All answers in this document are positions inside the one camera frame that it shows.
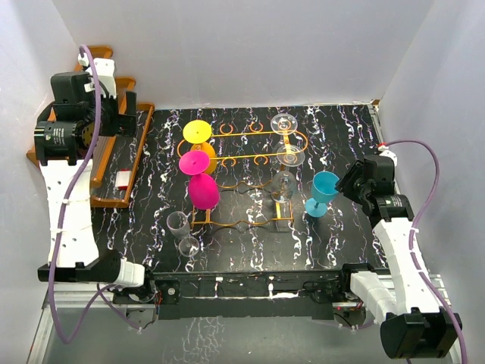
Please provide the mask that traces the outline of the clear champagne flute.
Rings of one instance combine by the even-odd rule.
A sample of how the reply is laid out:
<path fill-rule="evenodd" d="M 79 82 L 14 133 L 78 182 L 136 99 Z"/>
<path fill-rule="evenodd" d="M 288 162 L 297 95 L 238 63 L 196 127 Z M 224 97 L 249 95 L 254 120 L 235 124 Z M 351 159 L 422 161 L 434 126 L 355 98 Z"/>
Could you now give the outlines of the clear champagne flute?
<path fill-rule="evenodd" d="M 183 212 L 170 213 L 167 217 L 167 227 L 179 240 L 178 250 L 182 256 L 192 258 L 199 252 L 199 241 L 191 235 L 189 220 Z"/>

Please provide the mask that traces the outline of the tall clear wine glass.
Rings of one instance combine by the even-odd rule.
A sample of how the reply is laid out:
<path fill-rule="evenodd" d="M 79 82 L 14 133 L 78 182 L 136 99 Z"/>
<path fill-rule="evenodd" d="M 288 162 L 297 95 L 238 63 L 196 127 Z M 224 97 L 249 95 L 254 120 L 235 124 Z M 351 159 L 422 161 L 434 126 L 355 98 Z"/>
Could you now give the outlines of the tall clear wine glass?
<path fill-rule="evenodd" d="M 271 119 L 271 129 L 279 135 L 290 135 L 297 127 L 298 121 L 290 114 L 278 114 Z"/>

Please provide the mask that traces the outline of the pink plastic wine glass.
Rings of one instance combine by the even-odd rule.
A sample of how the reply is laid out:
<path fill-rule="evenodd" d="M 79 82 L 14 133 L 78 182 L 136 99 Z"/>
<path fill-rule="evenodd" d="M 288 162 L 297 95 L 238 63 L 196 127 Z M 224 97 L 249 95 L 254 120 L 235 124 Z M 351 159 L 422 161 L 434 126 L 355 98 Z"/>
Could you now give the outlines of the pink plastic wine glass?
<path fill-rule="evenodd" d="M 201 150 L 189 151 L 179 161 L 180 170 L 189 176 L 189 198 L 193 206 L 201 210 L 213 209 L 220 200 L 214 178 L 205 173 L 210 162 L 209 156 Z"/>

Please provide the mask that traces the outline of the orange plastic wine glass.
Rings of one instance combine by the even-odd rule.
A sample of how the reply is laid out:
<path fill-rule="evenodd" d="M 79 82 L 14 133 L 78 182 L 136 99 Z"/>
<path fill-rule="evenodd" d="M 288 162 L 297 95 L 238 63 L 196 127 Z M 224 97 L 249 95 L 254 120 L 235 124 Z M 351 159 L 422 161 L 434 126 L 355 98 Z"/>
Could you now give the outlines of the orange plastic wine glass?
<path fill-rule="evenodd" d="M 208 142 L 212 136 L 211 125 L 203 120 L 190 121 L 183 128 L 183 138 L 192 144 L 191 151 L 200 150 L 208 155 L 210 159 L 209 166 L 205 169 L 206 174 L 212 174 L 216 167 L 216 154 L 213 146 Z"/>

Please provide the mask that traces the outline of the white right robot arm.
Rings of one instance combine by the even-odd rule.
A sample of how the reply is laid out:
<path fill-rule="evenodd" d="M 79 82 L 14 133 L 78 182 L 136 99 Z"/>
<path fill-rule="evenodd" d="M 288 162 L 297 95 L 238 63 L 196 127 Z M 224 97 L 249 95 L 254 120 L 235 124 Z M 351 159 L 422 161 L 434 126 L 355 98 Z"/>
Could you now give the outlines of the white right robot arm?
<path fill-rule="evenodd" d="M 395 162 L 366 155 L 336 184 L 336 190 L 359 204 L 386 255 L 393 289 L 369 264 L 345 264 L 339 295 L 358 298 L 380 327 L 390 359 L 443 358 L 458 338 L 462 321 L 447 312 L 443 295 L 430 282 L 415 239 L 415 215 L 408 198 L 395 190 Z"/>

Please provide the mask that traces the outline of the short clear wine glass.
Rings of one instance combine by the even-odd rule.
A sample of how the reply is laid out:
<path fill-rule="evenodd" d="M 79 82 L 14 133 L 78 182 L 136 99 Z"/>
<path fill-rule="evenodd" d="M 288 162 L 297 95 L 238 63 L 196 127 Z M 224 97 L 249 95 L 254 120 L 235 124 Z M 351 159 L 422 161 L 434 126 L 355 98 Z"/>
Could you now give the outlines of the short clear wine glass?
<path fill-rule="evenodd" d="M 284 204 L 289 202 L 297 191 L 298 182 L 290 169 L 304 162 L 305 153 L 298 146 L 285 144 L 276 151 L 275 157 L 281 169 L 271 181 L 271 198 L 275 202 Z"/>

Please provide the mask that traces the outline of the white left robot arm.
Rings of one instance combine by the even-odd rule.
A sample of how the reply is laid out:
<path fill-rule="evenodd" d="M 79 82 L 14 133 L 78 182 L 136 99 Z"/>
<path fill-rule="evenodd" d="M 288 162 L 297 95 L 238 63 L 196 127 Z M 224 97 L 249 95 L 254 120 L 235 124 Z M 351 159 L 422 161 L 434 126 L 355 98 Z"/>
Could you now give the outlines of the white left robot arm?
<path fill-rule="evenodd" d="M 155 297 L 156 283 L 142 265 L 114 250 L 100 253 L 92 229 L 91 172 L 99 137 L 136 134 L 136 94 L 128 90 L 127 110 L 119 111 L 113 73 L 92 68 L 55 74 L 55 97 L 37 118 L 36 159 L 45 181 L 51 243 L 38 278 L 58 282 L 96 282 L 129 287 L 141 303 Z"/>

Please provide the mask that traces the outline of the blue plastic wine glass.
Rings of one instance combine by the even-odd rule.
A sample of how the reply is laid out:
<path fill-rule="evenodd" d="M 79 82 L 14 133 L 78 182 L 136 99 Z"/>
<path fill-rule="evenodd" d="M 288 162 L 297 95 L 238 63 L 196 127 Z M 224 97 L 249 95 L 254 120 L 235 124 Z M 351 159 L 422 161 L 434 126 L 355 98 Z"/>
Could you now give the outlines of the blue plastic wine glass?
<path fill-rule="evenodd" d="M 327 213 L 328 205 L 338 194 L 336 184 L 339 180 L 337 175 L 329 171 L 321 171 L 314 176 L 311 198 L 305 203 L 305 211 L 308 215 L 321 218 Z"/>

